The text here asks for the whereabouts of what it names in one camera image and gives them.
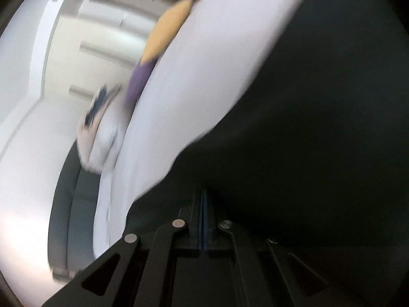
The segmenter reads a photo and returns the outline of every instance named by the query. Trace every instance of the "screw head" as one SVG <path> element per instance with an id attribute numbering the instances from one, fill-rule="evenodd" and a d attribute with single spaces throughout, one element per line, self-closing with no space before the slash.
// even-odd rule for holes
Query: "screw head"
<path id="1" fill-rule="evenodd" d="M 173 227 L 176 227 L 176 228 L 184 227 L 185 224 L 186 224 L 186 222 L 183 219 L 175 219 L 172 222 Z"/>
<path id="2" fill-rule="evenodd" d="M 233 226 L 233 222 L 226 219 L 221 221 L 219 225 L 223 229 L 229 229 L 230 227 Z"/>
<path id="3" fill-rule="evenodd" d="M 125 242 L 127 242 L 128 244 L 133 244 L 135 241 L 137 241 L 137 239 L 138 236 L 133 233 L 129 233 L 124 237 Z"/>

